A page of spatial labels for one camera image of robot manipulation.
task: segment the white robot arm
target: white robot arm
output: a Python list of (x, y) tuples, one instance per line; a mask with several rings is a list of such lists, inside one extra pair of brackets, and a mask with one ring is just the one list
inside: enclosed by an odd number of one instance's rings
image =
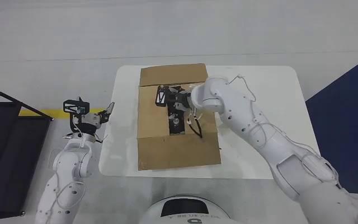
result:
[(192, 90), (191, 100), (197, 109), (218, 112), (224, 124), (257, 150), (278, 186), (300, 203), (311, 224), (358, 222), (357, 208), (332, 166), (271, 124), (254, 104), (256, 99), (230, 88), (225, 77), (209, 77)]
[(64, 111), (70, 113), (73, 133), (65, 136), (69, 141), (54, 160), (52, 170), (55, 174), (46, 184), (37, 207), (35, 224), (73, 222), (86, 192), (83, 178), (91, 175), (91, 166), (95, 161), (92, 146), (96, 141), (101, 142), (96, 139), (96, 130), (109, 120), (113, 107), (112, 102), (106, 110), (92, 114), (89, 113), (90, 104), (80, 97), (77, 101), (64, 102)]

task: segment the white floor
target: white floor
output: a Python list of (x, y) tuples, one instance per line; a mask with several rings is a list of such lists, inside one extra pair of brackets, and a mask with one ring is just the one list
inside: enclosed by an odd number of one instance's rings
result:
[[(310, 98), (358, 61), (358, 1), (2, 0), (0, 91), (38, 109), (81, 95), (93, 108), (111, 99), (125, 64), (287, 65)], [(26, 202), (32, 223), (68, 120), (49, 130)], [(96, 171), (78, 223), (137, 223), (155, 201), (175, 194), (213, 200), (243, 223), (306, 223), (273, 180), (116, 178)]]

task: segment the white table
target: white table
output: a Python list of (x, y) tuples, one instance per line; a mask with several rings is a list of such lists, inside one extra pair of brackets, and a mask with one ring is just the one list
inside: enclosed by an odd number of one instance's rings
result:
[[(216, 126), (222, 164), (168, 170), (138, 171), (137, 117), (138, 86), (141, 68), (122, 66), (117, 71), (112, 101), (115, 108), (107, 123), (99, 169), (108, 176), (151, 176), (168, 178), (245, 178), (272, 179), (266, 161), (244, 140), (226, 128), (216, 114)], [(298, 142), (318, 146), (309, 120), (296, 72), (287, 66), (206, 66), (208, 75), (220, 74), (229, 79), (245, 76), (257, 97), (257, 105), (270, 122)], [(230, 86), (247, 96), (242, 80)]]

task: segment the brown cardboard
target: brown cardboard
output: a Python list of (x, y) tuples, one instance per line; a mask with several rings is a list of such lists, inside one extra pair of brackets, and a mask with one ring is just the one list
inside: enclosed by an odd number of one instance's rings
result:
[[(204, 64), (142, 69), (138, 107), (138, 170), (221, 164), (214, 113), (198, 111), (198, 115), (202, 113), (202, 139), (188, 124), (185, 126), (185, 134), (171, 136), (168, 109), (154, 103), (158, 85), (181, 84), (185, 90), (189, 90), (190, 85), (183, 83), (200, 84), (207, 77)], [(193, 119), (192, 126), (197, 129)]]

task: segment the black cable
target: black cable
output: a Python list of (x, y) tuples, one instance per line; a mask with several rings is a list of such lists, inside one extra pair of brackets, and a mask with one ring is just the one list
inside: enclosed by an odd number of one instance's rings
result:
[(199, 136), (200, 138), (202, 138), (201, 126), (200, 126), (200, 124), (199, 124), (199, 121), (196, 119), (196, 117), (194, 117), (194, 118), (195, 118), (197, 127), (198, 127), (198, 129), (199, 129), (199, 132), (197, 132), (197, 131), (191, 126), (191, 124), (189, 124), (189, 127), (191, 128), (191, 130), (192, 130), (197, 136)]
[(200, 133), (200, 138), (202, 138), (202, 132), (201, 132), (201, 126), (199, 124), (199, 121), (196, 119), (196, 116), (194, 116), (196, 124), (197, 124), (197, 128), (199, 129), (199, 133)]

